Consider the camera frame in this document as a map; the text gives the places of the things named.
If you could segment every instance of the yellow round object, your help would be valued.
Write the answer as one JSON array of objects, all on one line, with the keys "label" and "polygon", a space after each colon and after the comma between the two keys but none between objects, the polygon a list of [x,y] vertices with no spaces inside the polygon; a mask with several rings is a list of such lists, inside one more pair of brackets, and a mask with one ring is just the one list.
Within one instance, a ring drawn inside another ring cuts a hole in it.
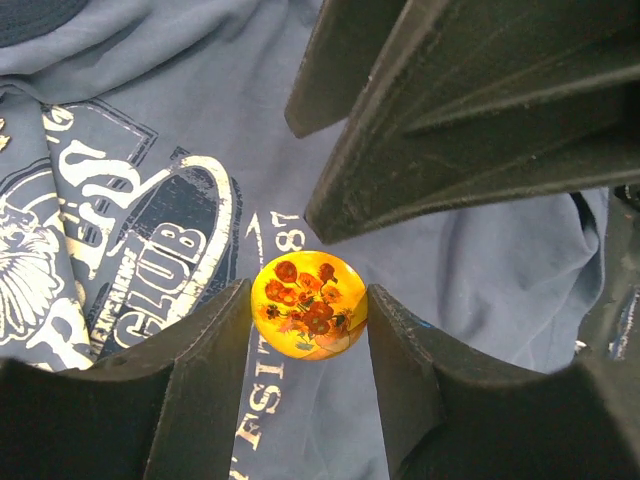
[{"label": "yellow round object", "polygon": [[270,262],[253,284],[251,308],[265,340],[302,360],[344,352],[367,326],[364,282],[324,252],[293,252]]}]

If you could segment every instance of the gray blue fabric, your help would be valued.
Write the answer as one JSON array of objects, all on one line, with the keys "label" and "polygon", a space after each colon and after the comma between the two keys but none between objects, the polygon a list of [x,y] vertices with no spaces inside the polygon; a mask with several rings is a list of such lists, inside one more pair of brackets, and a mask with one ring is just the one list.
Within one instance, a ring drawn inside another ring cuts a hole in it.
[{"label": "gray blue fabric", "polygon": [[[59,278],[37,315],[2,305],[0,354],[83,367],[283,253],[326,250],[302,212],[342,125],[297,140],[283,118],[319,7],[92,0],[0,49],[0,256],[46,237],[38,275]],[[328,250],[457,338],[551,371],[601,289],[606,205],[594,190],[441,213]],[[5,273],[3,293],[24,290]],[[63,298],[66,323],[49,312]],[[57,343],[29,336],[44,328]],[[248,355],[230,478],[388,478],[366,336],[307,363],[254,331]]]}]

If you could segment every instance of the floral pattern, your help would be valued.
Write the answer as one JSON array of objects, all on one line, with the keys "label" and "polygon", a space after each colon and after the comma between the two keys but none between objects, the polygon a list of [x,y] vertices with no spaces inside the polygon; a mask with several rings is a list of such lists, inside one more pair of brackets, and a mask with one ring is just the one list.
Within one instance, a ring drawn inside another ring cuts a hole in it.
[{"label": "floral pattern", "polygon": [[315,272],[301,269],[304,267],[290,260],[275,263],[270,269],[275,278],[264,284],[268,303],[259,306],[257,315],[259,320],[273,325],[278,334],[295,335],[295,348],[303,354],[298,358],[319,360],[335,356],[360,336],[366,318],[351,328],[355,305],[349,308],[344,304],[347,292],[338,286],[340,279],[334,265],[322,263]]}]

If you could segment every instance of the yellow object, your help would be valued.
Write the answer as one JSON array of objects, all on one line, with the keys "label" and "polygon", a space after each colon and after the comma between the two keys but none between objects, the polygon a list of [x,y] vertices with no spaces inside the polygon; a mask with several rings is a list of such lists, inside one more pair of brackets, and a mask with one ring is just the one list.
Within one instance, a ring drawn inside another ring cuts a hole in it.
[{"label": "yellow object", "polygon": [[342,353],[367,325],[364,282],[323,252],[293,252],[270,262],[253,284],[251,309],[265,340],[302,360]]}]

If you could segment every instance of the t-shirt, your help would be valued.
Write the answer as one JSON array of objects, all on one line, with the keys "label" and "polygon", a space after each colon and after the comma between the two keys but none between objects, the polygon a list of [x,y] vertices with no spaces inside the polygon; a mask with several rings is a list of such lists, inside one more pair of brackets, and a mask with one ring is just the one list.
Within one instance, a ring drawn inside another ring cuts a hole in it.
[{"label": "t-shirt", "polygon": [[[87,368],[307,249],[505,361],[571,360],[602,285],[606,191],[331,247],[305,225],[343,127],[298,140],[283,116],[320,3],[91,0],[0,48],[0,355]],[[252,332],[230,478],[388,478],[366,335],[304,362]]]}]

